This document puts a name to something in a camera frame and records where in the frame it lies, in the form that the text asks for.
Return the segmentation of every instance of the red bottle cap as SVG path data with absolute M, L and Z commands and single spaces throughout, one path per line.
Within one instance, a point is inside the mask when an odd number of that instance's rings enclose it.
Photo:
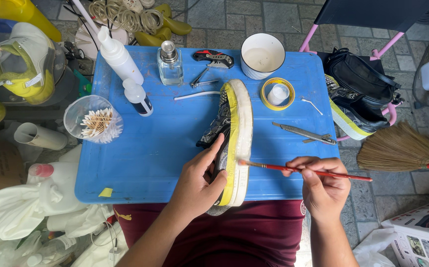
M 50 164 L 33 164 L 28 169 L 28 174 L 31 176 L 48 177 L 53 173 L 53 166 Z

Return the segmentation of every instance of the masking tape roll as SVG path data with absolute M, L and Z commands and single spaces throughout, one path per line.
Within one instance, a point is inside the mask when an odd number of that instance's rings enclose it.
M 283 84 L 283 85 L 287 86 L 287 88 L 289 88 L 289 102 L 286 105 L 275 106 L 275 105 L 272 105 L 271 103 L 269 103 L 269 101 L 266 98 L 266 92 L 265 92 L 265 88 L 269 84 Z M 289 107 L 294 102 L 294 98 L 295 98 L 294 87 L 288 81 L 286 81 L 282 78 L 271 78 L 271 79 L 267 80 L 265 82 L 265 84 L 262 86 L 262 89 L 260 90 L 260 99 L 262 100 L 264 105 L 266 105 L 271 110 L 280 111 L 280 110 L 286 109 L 287 107 Z

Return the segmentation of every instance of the white spray bottle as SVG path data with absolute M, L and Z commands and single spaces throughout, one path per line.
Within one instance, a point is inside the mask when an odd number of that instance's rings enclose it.
M 144 83 L 144 77 L 129 52 L 120 41 L 109 37 L 109 29 L 106 26 L 101 27 L 97 37 L 101 42 L 101 55 L 122 81 L 130 78 L 140 85 Z
M 123 87 L 124 95 L 127 100 L 132 103 L 132 106 L 134 106 L 140 116 L 148 117 L 152 115 L 154 107 L 140 84 L 137 84 L 132 79 L 125 79 L 123 81 Z

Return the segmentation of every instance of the person's hand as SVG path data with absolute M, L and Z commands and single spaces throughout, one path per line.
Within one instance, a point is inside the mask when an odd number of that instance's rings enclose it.
M 220 133 L 210 148 L 201 151 L 183 165 L 172 198 L 167 204 L 169 209 L 176 210 L 177 214 L 182 214 L 191 221 L 205 213 L 218 199 L 227 183 L 228 173 L 222 170 L 211 184 L 207 181 L 213 173 L 213 160 L 223 140 L 224 134 Z
M 339 220 L 341 210 L 350 192 L 350 180 L 318 176 L 313 171 L 347 174 L 341 160 L 338 158 L 297 157 L 285 165 L 302 169 L 304 204 L 316 222 L 328 224 L 332 220 Z M 290 171 L 282 171 L 282 173 L 286 177 L 292 174 Z

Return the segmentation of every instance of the black bag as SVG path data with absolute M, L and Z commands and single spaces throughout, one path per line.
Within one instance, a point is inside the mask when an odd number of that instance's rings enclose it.
M 401 85 L 394 77 L 379 73 L 348 48 L 335 49 L 325 64 L 325 73 L 341 87 L 364 94 L 363 102 L 381 107 L 392 101 L 395 90 Z

